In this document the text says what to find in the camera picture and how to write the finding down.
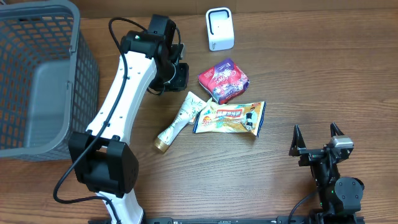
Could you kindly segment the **yellow white snack bag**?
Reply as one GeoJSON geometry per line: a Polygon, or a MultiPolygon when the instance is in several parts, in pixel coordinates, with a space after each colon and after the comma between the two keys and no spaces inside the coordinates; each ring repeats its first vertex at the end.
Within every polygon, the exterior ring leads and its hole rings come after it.
{"type": "Polygon", "coordinates": [[[212,99],[195,118],[193,133],[251,133],[258,137],[266,102],[219,105],[212,99]]]}

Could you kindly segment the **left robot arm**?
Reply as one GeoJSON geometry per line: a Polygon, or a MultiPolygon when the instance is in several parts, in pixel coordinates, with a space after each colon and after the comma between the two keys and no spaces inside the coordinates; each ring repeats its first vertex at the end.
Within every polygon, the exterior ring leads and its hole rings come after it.
{"type": "Polygon", "coordinates": [[[73,132],[68,149],[72,164],[56,184],[53,197],[74,172],[94,196],[65,203],[101,200],[111,215],[108,223],[144,223],[134,185],[139,162],[130,150],[132,125],[145,93],[161,95],[186,89],[189,66],[183,63],[184,44],[174,43],[180,31],[167,16],[154,14],[148,27],[129,31],[115,40],[120,58],[118,71],[104,103],[82,133],[73,132]]]}

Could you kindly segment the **white gold cosmetic tube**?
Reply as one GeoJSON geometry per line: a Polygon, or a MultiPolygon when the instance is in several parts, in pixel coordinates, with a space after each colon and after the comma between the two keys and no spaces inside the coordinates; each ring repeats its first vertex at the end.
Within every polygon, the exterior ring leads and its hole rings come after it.
{"type": "Polygon", "coordinates": [[[205,107],[206,102],[189,91],[171,125],[155,139],[155,147],[165,153],[180,131],[205,107]]]}

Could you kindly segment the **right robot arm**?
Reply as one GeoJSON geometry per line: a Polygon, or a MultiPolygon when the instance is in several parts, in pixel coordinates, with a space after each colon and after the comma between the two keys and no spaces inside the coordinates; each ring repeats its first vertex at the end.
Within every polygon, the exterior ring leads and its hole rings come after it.
{"type": "Polygon", "coordinates": [[[356,216],[361,210],[364,184],[358,178],[342,177],[337,166],[349,158],[354,142],[335,123],[330,124],[330,133],[329,143],[322,148],[307,149],[299,126],[294,126],[289,155],[299,158],[300,167],[310,167],[317,189],[295,205],[287,223],[364,223],[363,217],[356,216]],[[295,217],[296,209],[315,195],[321,208],[312,210],[307,217],[295,217]]]}

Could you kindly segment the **small orange white packet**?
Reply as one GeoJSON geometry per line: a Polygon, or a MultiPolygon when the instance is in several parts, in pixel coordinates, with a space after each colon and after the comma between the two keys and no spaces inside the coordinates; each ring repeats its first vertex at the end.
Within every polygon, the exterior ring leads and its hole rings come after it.
{"type": "Polygon", "coordinates": [[[191,124],[191,125],[194,125],[196,120],[197,120],[197,118],[198,118],[198,115],[194,116],[188,123],[191,124]]]}

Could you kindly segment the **red purple snack pack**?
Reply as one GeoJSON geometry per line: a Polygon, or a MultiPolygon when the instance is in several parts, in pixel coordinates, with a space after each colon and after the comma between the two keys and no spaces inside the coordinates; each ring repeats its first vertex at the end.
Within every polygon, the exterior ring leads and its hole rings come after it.
{"type": "Polygon", "coordinates": [[[230,58],[199,74],[198,81],[219,105],[243,94],[250,83],[247,75],[230,58]]]}

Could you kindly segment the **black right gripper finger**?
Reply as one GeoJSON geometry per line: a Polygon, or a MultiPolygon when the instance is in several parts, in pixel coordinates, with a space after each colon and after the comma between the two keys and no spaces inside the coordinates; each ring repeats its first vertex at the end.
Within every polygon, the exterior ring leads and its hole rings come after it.
{"type": "Polygon", "coordinates": [[[290,156],[299,156],[299,155],[301,155],[301,151],[304,151],[306,149],[307,148],[306,148],[305,142],[303,140],[303,136],[300,132],[300,128],[296,124],[294,126],[294,134],[293,134],[293,139],[292,139],[292,143],[291,143],[290,150],[289,150],[289,155],[290,156]]]}
{"type": "Polygon", "coordinates": [[[336,125],[335,122],[332,122],[330,124],[330,133],[331,137],[344,135],[344,133],[340,130],[340,128],[336,125]]]}

